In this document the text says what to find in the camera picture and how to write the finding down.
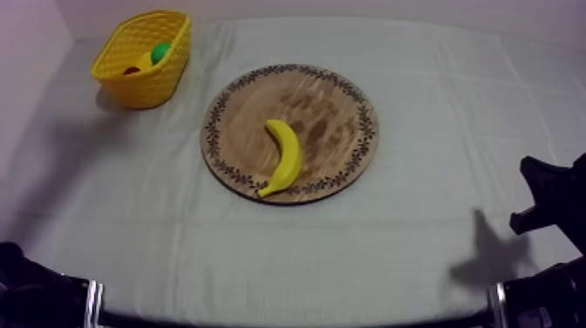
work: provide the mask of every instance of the banana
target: banana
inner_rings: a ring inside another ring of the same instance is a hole
[[[265,197],[288,188],[301,171],[302,151],[293,129],[282,120],[267,120],[266,127],[273,134],[281,148],[281,160],[266,188],[258,190]]]

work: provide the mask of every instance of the round wooden board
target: round wooden board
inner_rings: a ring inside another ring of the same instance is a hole
[[[279,163],[266,120],[287,122],[303,150],[291,187],[260,198]],[[272,65],[238,78],[214,99],[201,130],[201,151],[226,187],[260,202],[313,202],[348,187],[378,144],[371,103],[350,81],[309,65]]]

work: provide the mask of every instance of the table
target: table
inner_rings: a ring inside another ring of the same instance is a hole
[[[586,57],[450,27],[347,17],[216,21],[161,108],[115,113],[77,42],[7,181],[3,237],[106,285],[106,308],[259,325],[399,323],[486,304],[484,290],[578,256],[556,228],[514,236],[526,155],[586,152]],[[322,202],[257,204],[200,154],[211,99],[255,68],[320,65],[375,106],[378,152]]]

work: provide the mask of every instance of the decorative border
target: decorative border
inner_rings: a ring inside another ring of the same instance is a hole
[[[369,109],[364,105],[366,99],[362,92],[360,92],[356,86],[348,82],[346,79],[341,78],[334,72],[328,72],[316,67],[307,65],[272,65],[254,70],[236,81],[232,82],[227,87],[227,92],[221,93],[215,100],[215,104],[210,110],[208,123],[204,126],[206,129],[206,149],[205,153],[209,155],[209,158],[213,160],[211,166],[217,169],[219,172],[224,173],[233,183],[238,183],[248,186],[250,189],[257,191],[258,189],[265,188],[269,185],[268,181],[253,181],[252,175],[245,175],[240,169],[235,168],[225,160],[220,159],[220,131],[217,128],[217,124],[221,122],[221,115],[226,111],[226,104],[230,99],[230,94],[237,92],[245,86],[253,83],[260,77],[266,77],[271,74],[282,74],[284,72],[298,71],[302,74],[309,75],[311,77],[329,81],[334,84],[335,87],[342,90],[344,94],[351,97],[354,102],[358,103],[358,123],[361,138],[358,139],[357,146],[352,150],[352,157],[345,163],[344,170],[338,171],[334,176],[327,176],[320,179],[317,182],[308,182],[304,186],[294,186],[288,188],[284,193],[288,195],[300,195],[300,194],[315,194],[318,191],[327,188],[340,187],[350,174],[356,172],[360,167],[362,159],[368,154],[371,149],[371,140],[374,139],[377,134],[375,130],[372,118],[369,116]]]

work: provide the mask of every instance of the yellow basket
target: yellow basket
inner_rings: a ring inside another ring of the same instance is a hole
[[[92,76],[116,100],[129,108],[158,106],[173,95],[189,58],[189,17],[178,11],[156,10],[120,24],[92,65]],[[171,47],[150,68],[123,75],[126,68],[158,43]]]

